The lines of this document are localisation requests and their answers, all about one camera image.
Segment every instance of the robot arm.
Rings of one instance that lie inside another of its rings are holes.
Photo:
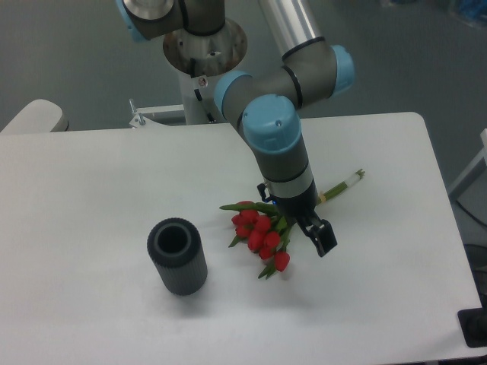
[[[128,28],[145,39],[183,28],[203,45],[225,25],[224,0],[117,1],[131,21]],[[353,61],[343,47],[325,41],[307,0],[259,4],[284,65],[260,78],[223,70],[215,104],[254,153],[264,178],[263,200],[275,202],[290,222],[297,222],[324,256],[336,238],[329,222],[314,211],[317,189],[296,110],[348,89],[355,78]]]

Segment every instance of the silver cylinder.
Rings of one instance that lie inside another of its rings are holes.
[[[282,55],[321,37],[307,0],[259,0],[259,4]]]
[[[278,198],[294,198],[305,192],[313,183],[313,172],[308,164],[306,170],[297,178],[287,182],[274,182],[264,177],[264,183],[271,195]]]
[[[174,0],[123,0],[129,11],[147,21],[161,19],[172,9]]]
[[[166,34],[163,43],[166,60],[177,70],[186,124],[225,122],[213,101],[221,76],[244,59],[247,36],[234,21],[211,36],[195,36],[184,29]],[[200,99],[196,97],[198,89]]]

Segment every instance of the white table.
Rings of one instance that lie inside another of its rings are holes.
[[[472,357],[479,307],[425,124],[413,113],[303,121],[318,189],[366,178],[317,212],[339,245],[297,229],[287,277],[258,281],[231,213],[258,199],[229,125],[0,138],[0,358],[5,364],[373,364]],[[168,217],[202,236],[208,280],[163,286],[146,251]]]

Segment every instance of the bolt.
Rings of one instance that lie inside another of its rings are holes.
[[[138,114],[138,123],[140,125],[145,125],[145,119],[144,119],[144,116],[142,115],[142,113]]]
[[[134,116],[137,114],[137,108],[135,107],[134,100],[129,99],[130,110],[132,111],[132,115]]]

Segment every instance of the green leaf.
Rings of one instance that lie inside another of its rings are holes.
[[[284,230],[287,226],[288,226],[288,222],[286,221],[286,218],[282,216],[281,219],[279,219],[277,226],[275,226],[275,230],[279,232],[280,230]]]
[[[289,234],[291,233],[291,227],[288,227],[286,231],[282,234],[282,247],[281,250],[285,251],[288,244],[291,242],[289,239]]]
[[[240,238],[239,236],[235,236],[235,238],[231,241],[231,244],[228,247],[233,247],[237,245],[237,243],[242,242],[244,239]]]
[[[269,263],[259,274],[259,279],[263,278],[264,276],[267,275],[267,273],[272,269],[274,266],[274,262]]]
[[[277,208],[272,203],[257,202],[256,206],[258,207],[257,210],[261,211],[262,213],[269,212],[270,214],[277,214]]]
[[[257,209],[255,203],[252,204],[229,204],[220,207],[222,211],[243,211],[245,209]]]
[[[269,279],[271,276],[273,276],[276,271],[277,271],[277,269],[273,265],[271,270],[267,273],[266,280]]]
[[[259,209],[257,210],[260,211],[261,213],[264,213],[269,218],[275,217],[278,214],[278,213],[272,213],[271,211],[261,211]]]

